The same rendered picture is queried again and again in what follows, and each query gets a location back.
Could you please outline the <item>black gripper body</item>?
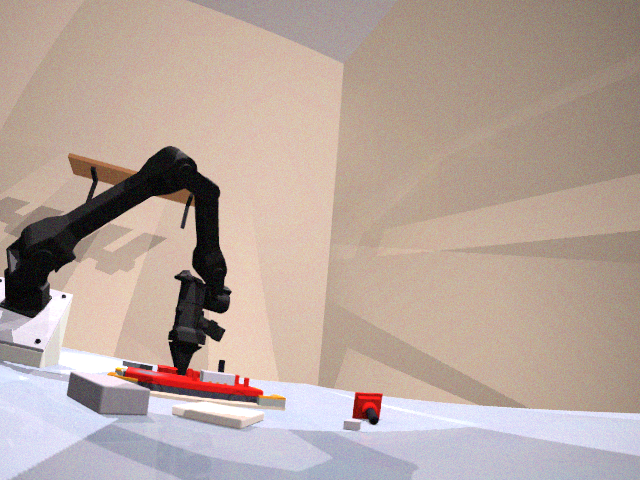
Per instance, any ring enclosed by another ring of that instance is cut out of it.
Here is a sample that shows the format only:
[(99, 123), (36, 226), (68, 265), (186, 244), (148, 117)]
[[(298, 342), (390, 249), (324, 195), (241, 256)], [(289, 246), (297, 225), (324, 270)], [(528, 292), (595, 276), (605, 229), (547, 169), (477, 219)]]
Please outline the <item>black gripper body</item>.
[(178, 301), (173, 330), (170, 330), (168, 340), (189, 345), (205, 345), (206, 335), (202, 330), (196, 330), (203, 306)]

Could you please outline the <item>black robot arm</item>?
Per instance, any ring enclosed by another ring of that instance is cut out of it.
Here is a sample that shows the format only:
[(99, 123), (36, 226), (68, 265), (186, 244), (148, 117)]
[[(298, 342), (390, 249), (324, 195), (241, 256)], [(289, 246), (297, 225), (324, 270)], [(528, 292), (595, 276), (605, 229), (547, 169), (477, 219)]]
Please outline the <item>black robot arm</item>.
[(224, 285), (227, 265), (219, 246), (220, 189), (198, 172), (195, 160), (177, 147), (166, 146), (150, 157), (138, 173), (105, 190), (65, 215), (46, 217), (21, 232), (6, 248), (5, 299), (0, 308), (35, 318), (52, 299), (50, 272), (76, 259), (76, 244), (122, 213), (153, 196), (186, 188), (195, 198), (197, 244), (193, 269), (174, 276), (181, 281), (178, 301), (225, 313), (231, 290)]

